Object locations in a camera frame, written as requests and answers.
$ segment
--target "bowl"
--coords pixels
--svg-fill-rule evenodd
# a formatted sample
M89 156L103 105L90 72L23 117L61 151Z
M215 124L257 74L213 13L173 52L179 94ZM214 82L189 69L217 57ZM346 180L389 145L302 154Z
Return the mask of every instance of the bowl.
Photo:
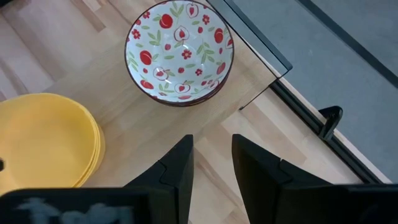
M127 70L152 99L191 106L215 95L234 58L228 26L195 1L166 1L143 12L125 44Z
M104 137L90 112L60 95L0 103L0 195L14 189L79 187L98 168Z

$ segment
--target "red flower pattern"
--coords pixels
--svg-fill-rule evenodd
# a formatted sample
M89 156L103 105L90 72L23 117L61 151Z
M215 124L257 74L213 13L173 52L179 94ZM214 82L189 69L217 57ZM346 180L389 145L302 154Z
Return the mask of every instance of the red flower pattern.
M187 50L187 49L185 49L184 50L184 52L182 52L182 56L184 57L184 59L186 60L186 59L188 59L188 58L190 58L191 57L191 54L192 54L192 52L191 51L189 51L189 50Z
M144 12L142 16L144 19L148 19L149 15L150 15L150 12Z
M133 35L133 37L134 37L135 39L139 39L140 36L141 36L141 34L139 33L139 31L138 31L137 29L134 29L134 30L131 32L131 34Z
M209 22L210 22L210 17L209 17L209 16L207 16L207 15L203 15L203 19L202 19L202 21L205 23L205 25L207 25L207 23L209 23Z
M197 74L197 76L199 76L199 75L201 75L202 70L198 68L198 69L195 71L195 73Z

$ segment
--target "yellow plate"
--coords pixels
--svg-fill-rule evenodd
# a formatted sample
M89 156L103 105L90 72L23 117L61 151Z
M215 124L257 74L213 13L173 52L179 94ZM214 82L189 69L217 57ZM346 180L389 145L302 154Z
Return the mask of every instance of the yellow plate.
M82 105L50 93L0 103L0 195L29 187L73 187L90 175L101 147Z

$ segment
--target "light wood surface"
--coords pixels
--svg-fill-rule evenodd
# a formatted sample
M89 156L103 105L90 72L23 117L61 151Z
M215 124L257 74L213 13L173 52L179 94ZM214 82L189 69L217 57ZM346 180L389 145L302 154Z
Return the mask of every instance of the light wood surface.
M127 74L123 41L156 2L14 0L0 10L0 101L58 93L86 106L103 128L104 161L86 187L122 186L194 134L190 223L249 223L233 171L234 133L327 181L359 182L271 90L238 111L275 76L236 35L231 75L211 100L173 108L143 94Z

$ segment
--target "red cherry pattern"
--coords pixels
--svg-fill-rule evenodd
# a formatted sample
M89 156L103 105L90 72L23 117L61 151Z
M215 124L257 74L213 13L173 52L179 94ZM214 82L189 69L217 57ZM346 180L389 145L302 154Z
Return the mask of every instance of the red cherry pattern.
M221 43L224 39L223 30L221 28L217 28L216 32L214 32L214 40L217 44Z
M144 87L144 88L147 88L149 90L153 90L154 89L154 86L152 84L150 84L149 82L145 81L145 80L141 80L140 83L141 83L142 87Z
M159 24L161 28L168 29L173 25L173 18L168 14L163 14Z
M147 50L143 50L139 54L139 57L141 59L141 62L144 63L144 65L150 65L152 63L152 55Z

